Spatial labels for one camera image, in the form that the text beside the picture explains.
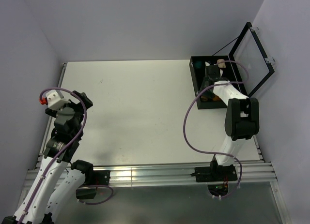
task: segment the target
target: gray wall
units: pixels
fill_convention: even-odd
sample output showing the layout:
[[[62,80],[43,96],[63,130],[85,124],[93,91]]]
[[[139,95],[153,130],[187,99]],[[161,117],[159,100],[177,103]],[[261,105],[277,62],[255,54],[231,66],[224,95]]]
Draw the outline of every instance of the gray wall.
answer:
[[[295,224],[310,219],[310,0],[265,0],[254,24],[276,74],[258,94],[258,140]]]
[[[23,0],[0,0],[0,222],[16,209],[47,123],[38,102],[60,62]]]
[[[263,0],[25,2],[62,61],[87,61],[213,54],[254,20]]]

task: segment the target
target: box lid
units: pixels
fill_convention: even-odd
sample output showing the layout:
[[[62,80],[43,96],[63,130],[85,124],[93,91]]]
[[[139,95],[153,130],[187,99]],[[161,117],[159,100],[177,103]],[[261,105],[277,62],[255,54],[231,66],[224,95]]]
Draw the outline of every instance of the box lid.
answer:
[[[242,63],[249,70],[249,80],[244,84],[249,97],[275,72],[272,66],[274,60],[267,56],[258,38],[258,30],[247,22],[229,53],[231,60]],[[232,67],[234,71],[239,71],[236,75],[238,80],[246,79],[246,73],[239,65],[233,63]]]

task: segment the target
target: black cable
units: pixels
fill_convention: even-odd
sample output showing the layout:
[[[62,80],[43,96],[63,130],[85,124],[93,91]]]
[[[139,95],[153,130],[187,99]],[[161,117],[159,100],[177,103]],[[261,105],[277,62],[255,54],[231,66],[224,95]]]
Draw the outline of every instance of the black cable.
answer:
[[[235,41],[237,38],[235,38],[234,40],[232,40],[231,42],[229,42],[228,44],[226,44],[225,46],[223,46],[220,50],[218,50],[216,53],[220,52],[221,50],[223,50],[225,47],[227,47],[229,44],[231,44],[233,41]]]

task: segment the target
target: white table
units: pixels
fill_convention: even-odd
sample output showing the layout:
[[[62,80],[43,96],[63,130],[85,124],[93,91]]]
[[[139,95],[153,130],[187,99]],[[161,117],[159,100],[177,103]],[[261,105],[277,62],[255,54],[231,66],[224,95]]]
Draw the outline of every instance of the white table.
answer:
[[[183,139],[184,115],[195,98],[188,64],[189,60],[69,62],[62,87],[85,92],[93,101],[72,161],[97,166],[211,161],[212,155],[191,150]],[[192,145],[219,150],[225,114],[226,109],[198,110],[195,105],[187,123]],[[238,158],[260,159],[253,139]]]

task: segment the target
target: cable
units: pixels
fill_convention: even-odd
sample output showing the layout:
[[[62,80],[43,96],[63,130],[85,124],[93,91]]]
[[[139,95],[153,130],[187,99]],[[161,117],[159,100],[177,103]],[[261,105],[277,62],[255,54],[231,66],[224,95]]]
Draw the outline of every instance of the cable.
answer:
[[[239,179],[238,179],[238,182],[237,182],[237,185],[228,193],[226,194],[225,196],[222,196],[221,198],[225,198],[225,197],[228,197],[230,196],[240,185],[240,182],[241,182],[241,177],[242,177],[242,164],[241,162],[236,158],[234,157],[233,155],[231,154],[227,154],[227,153],[223,153],[223,152],[212,152],[212,151],[203,151],[203,150],[199,150],[199,149],[196,149],[194,148],[188,141],[187,139],[187,136],[186,136],[186,121],[187,121],[187,117],[188,117],[188,114],[190,112],[190,110],[192,109],[193,105],[195,104],[195,102],[200,98],[201,95],[203,95],[204,92],[206,92],[207,90],[213,88],[213,87],[216,87],[216,86],[225,86],[225,85],[229,85],[229,84],[244,84],[248,81],[249,79],[249,73],[248,73],[248,70],[246,69],[245,66],[243,66],[241,63],[239,62],[236,62],[236,61],[233,61],[233,60],[225,60],[225,61],[222,61],[220,63],[225,63],[225,62],[231,62],[231,63],[236,63],[238,65],[240,65],[246,72],[247,74],[247,78],[245,81],[232,81],[232,82],[228,82],[228,83],[221,83],[221,84],[214,84],[214,85],[210,85],[208,87],[206,87],[205,89],[203,89],[198,95],[197,97],[193,100],[193,102],[190,104],[186,114],[185,114],[185,117],[184,117],[184,122],[183,122],[183,136],[184,136],[184,140],[186,141],[187,145],[192,148],[194,151],[196,152],[199,152],[199,153],[203,153],[203,154],[215,154],[215,155],[226,155],[226,156],[229,156],[229,157],[232,157],[234,158],[240,165],[240,176],[239,176]]]
[[[78,133],[71,139],[71,141],[69,143],[67,143],[55,156],[54,158],[49,162],[49,164],[46,166],[46,169],[44,170],[43,174],[42,174],[42,177],[40,178],[40,180],[38,181],[37,185],[35,186],[34,190],[33,190],[33,193],[25,207],[25,210],[24,210],[24,214],[20,217],[19,221],[17,222],[17,224],[21,224],[22,221],[24,220],[25,216],[26,216],[26,213],[28,212],[36,194],[38,193],[38,190],[44,180],[44,177],[46,177],[47,173],[48,173],[48,170],[49,168],[52,166],[52,164],[56,161],[56,159],[68,148],[70,147],[70,145],[78,138],[78,136],[82,133],[84,127],[85,127],[85,124],[86,124],[86,120],[87,120],[87,109],[86,109],[86,106],[84,104],[84,102],[82,101],[82,99],[79,98],[79,96],[77,96],[75,93],[69,91],[69,90],[66,90],[66,89],[63,89],[63,88],[58,88],[58,87],[52,87],[52,88],[48,88],[48,89],[45,89],[43,90],[41,93],[40,93],[40,96],[39,96],[39,99],[42,100],[42,97],[43,97],[43,94],[47,91],[50,91],[50,90],[60,90],[60,91],[64,91],[64,92],[67,92],[69,93],[71,96],[75,97],[78,99],[78,101],[82,104],[82,107],[83,107],[83,110],[84,110],[84,121],[83,121],[83,124],[81,126],[81,129],[78,131]]]
[[[108,185],[89,185],[86,187],[88,187],[88,188],[97,188],[97,187],[108,188],[111,190],[111,194],[110,194],[110,196],[108,196],[108,198],[104,199],[103,201],[99,201],[99,202],[93,202],[92,203],[92,202],[85,202],[85,201],[79,200],[79,202],[83,203],[84,205],[100,205],[102,203],[105,203],[106,201],[109,201],[113,197],[113,194],[114,194],[114,190]]]
[[[231,42],[229,42],[228,44],[226,44],[225,46],[223,46],[220,50],[218,50],[216,53],[220,52],[221,50],[223,50],[225,47],[227,47],[229,44],[231,44],[233,41],[235,41],[237,38],[235,38],[234,40],[232,40]]]

